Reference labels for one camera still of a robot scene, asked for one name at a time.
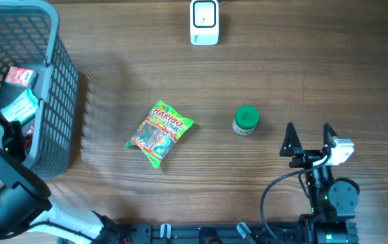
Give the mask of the red small carton box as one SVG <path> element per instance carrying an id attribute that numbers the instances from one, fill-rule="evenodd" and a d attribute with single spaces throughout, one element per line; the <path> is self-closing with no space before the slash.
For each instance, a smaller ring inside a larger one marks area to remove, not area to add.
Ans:
<path id="1" fill-rule="evenodd" d="M 31 88 L 37 78 L 37 72 L 32 69 L 11 66 L 5 77 L 8 85 Z"/>

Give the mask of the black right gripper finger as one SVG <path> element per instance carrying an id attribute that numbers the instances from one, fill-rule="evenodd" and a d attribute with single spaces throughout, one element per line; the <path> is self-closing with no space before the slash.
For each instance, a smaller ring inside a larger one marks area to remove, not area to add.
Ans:
<path id="1" fill-rule="evenodd" d="M 323 127 L 323 141 L 324 146 L 333 148 L 335 147 L 335 138 L 337 137 L 337 133 L 330 126 L 329 123 L 325 123 Z"/>
<path id="2" fill-rule="evenodd" d="M 292 122 L 286 126 L 286 133 L 279 155 L 281 157 L 293 157 L 301 154 L 302 145 Z"/>

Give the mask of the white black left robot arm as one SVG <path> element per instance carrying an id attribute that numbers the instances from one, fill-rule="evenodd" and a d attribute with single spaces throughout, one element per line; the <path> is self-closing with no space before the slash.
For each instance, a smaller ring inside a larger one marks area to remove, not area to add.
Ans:
<path id="1" fill-rule="evenodd" d="M 0 240 L 43 232 L 60 243 L 121 243 L 110 218 L 51 196 L 46 183 L 23 165 L 23 143 L 20 122 L 9 122 L 0 110 Z"/>

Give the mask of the mint green tissue pack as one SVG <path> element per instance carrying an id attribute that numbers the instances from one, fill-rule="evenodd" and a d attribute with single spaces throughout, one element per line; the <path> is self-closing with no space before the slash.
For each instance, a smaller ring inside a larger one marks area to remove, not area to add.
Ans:
<path id="1" fill-rule="evenodd" d="M 39 108 L 39 100 L 32 89 L 26 89 L 12 103 L 1 109 L 2 115 L 9 121 L 25 124 L 32 119 Z"/>

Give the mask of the Haribo gummy candy bag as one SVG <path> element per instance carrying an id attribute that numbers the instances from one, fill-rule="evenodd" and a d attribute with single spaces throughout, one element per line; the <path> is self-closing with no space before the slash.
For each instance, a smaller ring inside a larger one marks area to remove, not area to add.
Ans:
<path id="1" fill-rule="evenodd" d="M 193 124 L 193 119 L 184 117 L 172 106 L 159 100 L 124 147 L 138 147 L 153 168 L 158 169 L 161 161 Z"/>

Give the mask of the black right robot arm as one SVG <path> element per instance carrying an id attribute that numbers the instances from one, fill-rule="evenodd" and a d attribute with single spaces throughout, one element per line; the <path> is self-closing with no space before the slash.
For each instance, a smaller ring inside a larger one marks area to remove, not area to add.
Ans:
<path id="1" fill-rule="evenodd" d="M 293 123 L 286 127 L 281 157 L 290 157 L 290 168 L 301 168 L 305 176 L 304 193 L 311 205 L 310 214 L 299 217 L 301 243 L 359 242 L 355 218 L 360 187 L 349 178 L 334 178 L 332 167 L 338 166 L 354 152 L 354 143 L 341 138 L 329 124 L 324 124 L 323 148 L 303 149 Z"/>

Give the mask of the green lid jar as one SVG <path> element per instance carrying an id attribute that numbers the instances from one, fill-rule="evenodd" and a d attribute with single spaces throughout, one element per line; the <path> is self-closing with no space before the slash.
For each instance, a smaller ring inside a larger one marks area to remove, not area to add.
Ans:
<path id="1" fill-rule="evenodd" d="M 253 133 L 259 120 L 259 111 L 254 106 L 243 105 L 236 111 L 232 127 L 237 134 L 247 136 Z"/>

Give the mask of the red Nescafe coffee stick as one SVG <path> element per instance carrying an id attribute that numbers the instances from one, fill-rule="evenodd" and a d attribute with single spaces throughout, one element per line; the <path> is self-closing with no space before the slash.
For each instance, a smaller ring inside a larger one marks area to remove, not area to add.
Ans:
<path id="1" fill-rule="evenodd" d="M 32 125 L 28 129 L 28 131 L 24 134 L 24 142 L 23 142 L 24 149 L 27 149 L 32 144 L 34 131 L 35 131 L 35 125 Z"/>

